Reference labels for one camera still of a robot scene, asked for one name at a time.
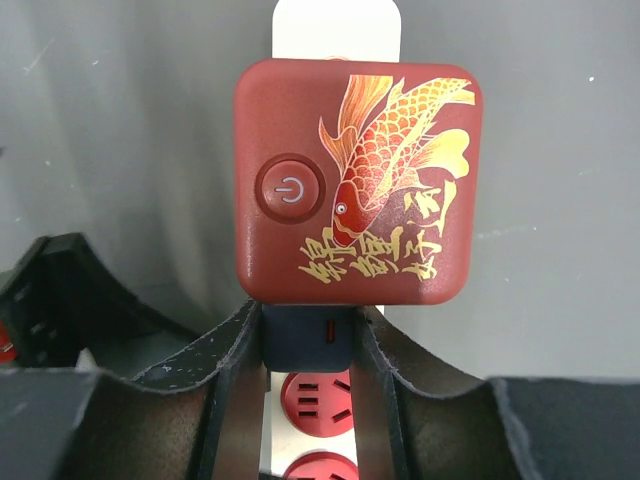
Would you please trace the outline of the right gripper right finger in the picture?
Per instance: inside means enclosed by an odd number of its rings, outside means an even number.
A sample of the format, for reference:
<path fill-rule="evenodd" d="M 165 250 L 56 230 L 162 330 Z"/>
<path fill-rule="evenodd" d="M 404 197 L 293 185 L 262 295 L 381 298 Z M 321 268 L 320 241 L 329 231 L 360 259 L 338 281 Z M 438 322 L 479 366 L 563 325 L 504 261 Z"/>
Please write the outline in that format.
<path fill-rule="evenodd" d="M 364 479 L 635 479 L 632 380 L 469 375 L 373 307 L 355 313 L 351 367 Z"/>

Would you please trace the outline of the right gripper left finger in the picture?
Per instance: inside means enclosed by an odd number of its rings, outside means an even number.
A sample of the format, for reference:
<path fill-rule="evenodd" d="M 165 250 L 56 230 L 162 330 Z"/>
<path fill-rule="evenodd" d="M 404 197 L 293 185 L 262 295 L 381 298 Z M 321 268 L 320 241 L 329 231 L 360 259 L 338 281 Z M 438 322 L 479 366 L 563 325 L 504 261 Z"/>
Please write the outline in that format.
<path fill-rule="evenodd" d="M 260 314 L 248 299 L 213 330 L 136 375 L 1 371 L 4 479 L 204 479 Z"/>

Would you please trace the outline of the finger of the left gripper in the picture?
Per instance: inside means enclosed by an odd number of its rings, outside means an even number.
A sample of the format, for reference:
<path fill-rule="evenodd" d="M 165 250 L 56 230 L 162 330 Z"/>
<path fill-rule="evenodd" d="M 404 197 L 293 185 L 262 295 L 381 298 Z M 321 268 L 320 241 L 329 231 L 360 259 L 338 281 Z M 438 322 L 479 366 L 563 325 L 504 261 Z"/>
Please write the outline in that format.
<path fill-rule="evenodd" d="M 85 348 L 161 332 L 198 334 L 143 303 L 81 233 L 34 240 L 1 285 L 1 326 L 21 368 L 64 368 Z"/>

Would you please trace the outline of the white red power strip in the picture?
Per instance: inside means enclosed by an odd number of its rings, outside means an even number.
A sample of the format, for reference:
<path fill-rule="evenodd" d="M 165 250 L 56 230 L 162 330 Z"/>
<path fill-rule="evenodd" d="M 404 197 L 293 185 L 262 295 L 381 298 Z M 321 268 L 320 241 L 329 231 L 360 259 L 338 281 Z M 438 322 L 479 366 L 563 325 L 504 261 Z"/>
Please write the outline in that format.
<path fill-rule="evenodd" d="M 393 1 L 279 1 L 275 58 L 396 62 L 401 14 Z M 263 479 L 356 479 L 348 372 L 279 373 L 265 396 Z"/>

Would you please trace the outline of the grey USB-C charger plug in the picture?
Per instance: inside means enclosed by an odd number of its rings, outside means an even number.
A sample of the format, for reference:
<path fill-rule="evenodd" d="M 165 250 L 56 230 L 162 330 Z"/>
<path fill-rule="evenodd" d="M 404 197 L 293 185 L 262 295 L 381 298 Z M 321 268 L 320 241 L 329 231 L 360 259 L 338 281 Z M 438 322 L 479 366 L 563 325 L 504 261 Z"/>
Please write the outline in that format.
<path fill-rule="evenodd" d="M 279 373 L 339 373 L 353 360 L 352 306 L 262 307 L 261 354 Z"/>

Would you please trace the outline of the red koi fish adapter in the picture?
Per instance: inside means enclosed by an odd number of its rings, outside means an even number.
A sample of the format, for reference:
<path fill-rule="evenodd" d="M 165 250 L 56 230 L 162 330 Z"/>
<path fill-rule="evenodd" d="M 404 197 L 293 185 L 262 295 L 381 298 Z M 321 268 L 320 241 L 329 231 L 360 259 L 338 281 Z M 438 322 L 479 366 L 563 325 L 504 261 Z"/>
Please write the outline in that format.
<path fill-rule="evenodd" d="M 266 59 L 234 93 L 236 271 L 274 305 L 434 305 L 469 273 L 483 95 L 446 64 Z"/>

